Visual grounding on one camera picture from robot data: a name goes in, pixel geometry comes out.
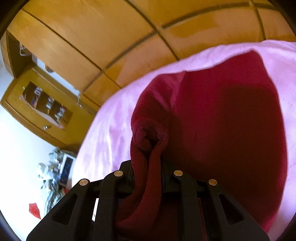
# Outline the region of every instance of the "metal pin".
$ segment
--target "metal pin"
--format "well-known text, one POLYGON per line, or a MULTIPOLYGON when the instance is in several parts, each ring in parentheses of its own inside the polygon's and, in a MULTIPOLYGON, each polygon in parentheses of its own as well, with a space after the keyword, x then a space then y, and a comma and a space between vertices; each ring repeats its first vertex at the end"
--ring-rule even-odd
POLYGON ((212 186, 216 186, 218 184, 218 182, 215 179, 210 179, 209 184, 212 186))
POLYGON ((177 176, 177 177, 180 177, 180 176, 183 175, 183 172, 180 171, 180 170, 175 170, 175 171, 174 171, 174 175, 177 176))
POLYGON ((80 180, 79 184, 80 184, 81 186, 85 186, 86 184, 88 184, 88 180, 86 180, 86 179, 82 179, 82 180, 80 180))
POLYGON ((114 172, 114 176, 121 177, 122 175, 123 175, 123 172, 122 171, 116 171, 116 172, 114 172))

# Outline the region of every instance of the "folded fabric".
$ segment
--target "folded fabric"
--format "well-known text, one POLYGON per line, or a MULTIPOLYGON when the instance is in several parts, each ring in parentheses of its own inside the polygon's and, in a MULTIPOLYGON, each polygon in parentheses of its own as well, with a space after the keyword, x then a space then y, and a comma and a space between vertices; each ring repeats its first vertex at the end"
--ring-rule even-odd
POLYGON ((161 153, 195 179, 216 179, 269 230, 287 151, 278 94, 255 51, 210 69, 156 77, 131 126, 135 190, 116 214, 123 236, 177 240, 177 203, 161 197, 161 153))

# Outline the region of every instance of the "drawer handle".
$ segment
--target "drawer handle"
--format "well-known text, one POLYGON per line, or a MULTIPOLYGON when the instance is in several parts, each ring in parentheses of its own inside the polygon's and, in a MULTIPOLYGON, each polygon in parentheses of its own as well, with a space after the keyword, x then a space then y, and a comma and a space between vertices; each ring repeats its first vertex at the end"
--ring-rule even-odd
POLYGON ((47 129, 49 129, 49 128, 51 128, 51 126, 44 126, 44 127, 43 127, 44 130, 47 130, 47 129))

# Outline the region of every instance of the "wooden panel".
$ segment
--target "wooden panel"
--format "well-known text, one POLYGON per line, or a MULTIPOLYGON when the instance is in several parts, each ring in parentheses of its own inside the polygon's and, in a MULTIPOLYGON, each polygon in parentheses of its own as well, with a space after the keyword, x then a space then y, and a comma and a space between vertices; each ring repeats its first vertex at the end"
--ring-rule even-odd
POLYGON ((166 29, 163 35, 180 59, 220 44, 263 40, 255 11, 248 7, 202 14, 166 29))
POLYGON ((13 76, 13 72, 10 65, 4 61, 4 66, 5 66, 5 69, 8 71, 8 73, 10 73, 13 76))
POLYGON ((98 112, 98 110, 100 109, 100 107, 95 104, 94 102, 92 102, 89 98, 87 98, 84 94, 82 94, 80 96, 80 100, 82 102, 82 105, 87 104, 92 110, 93 113, 96 114, 98 112))
POLYGON ((124 0, 31 0, 24 9, 101 68, 152 32, 124 0))
POLYGON ((8 30, 78 90, 83 90, 100 73, 87 58, 23 10, 15 16, 8 30))
POLYGON ((273 6, 268 0, 253 0, 254 3, 262 3, 273 6))
POLYGON ((119 87, 105 74, 96 79, 84 92, 84 95, 101 106, 119 87))
POLYGON ((2 38, 1 38, 1 40, 0 40, 0 43, 1 43, 1 45, 2 45, 5 49, 7 49, 7 46, 6 46, 6 31, 4 32, 4 34, 3 34, 3 36, 2 36, 2 38))
POLYGON ((258 9, 266 39, 296 41, 295 35, 280 12, 258 9))
POLYGON ((131 50, 105 73, 124 87, 144 74, 176 61, 163 40, 155 35, 131 50))
POLYGON ((76 98, 74 95, 73 98, 71 98, 64 94, 62 90, 57 89, 56 86, 53 85, 53 81, 47 81, 45 77, 50 78, 49 75, 40 70, 38 67, 28 69, 17 79, 6 101, 23 118, 33 123, 40 130, 43 130, 44 126, 51 126, 45 131, 46 134, 49 134, 56 140, 66 145, 76 146, 78 150, 94 116, 91 115, 85 108, 80 108, 76 105, 76 98), (36 86, 42 88, 45 93, 50 95, 53 99, 61 103, 73 113, 70 122, 65 129, 60 129, 55 125, 52 125, 48 120, 40 116, 36 111, 29 107, 27 103, 20 99, 23 87, 26 87, 29 82, 32 82, 36 86))
POLYGON ((1 45, 1 54, 2 54, 3 60, 10 65, 8 52, 2 45, 1 45))
POLYGON ((248 4, 248 0, 130 0, 157 25, 164 25, 184 15, 217 5, 248 4))

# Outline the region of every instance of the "pink bedsheet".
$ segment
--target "pink bedsheet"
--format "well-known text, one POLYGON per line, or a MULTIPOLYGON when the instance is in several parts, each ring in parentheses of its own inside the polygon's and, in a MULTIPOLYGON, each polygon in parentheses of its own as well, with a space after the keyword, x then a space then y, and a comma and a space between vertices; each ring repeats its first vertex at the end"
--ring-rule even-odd
POLYGON ((296 43, 266 40, 220 45, 152 71, 116 92, 101 107, 88 131, 74 166, 72 183, 82 178, 103 179, 130 159, 131 116, 140 94, 157 75, 210 68, 251 49, 261 55, 277 88, 284 118, 288 174, 276 221, 268 232, 271 241, 276 240, 296 212, 296 43))

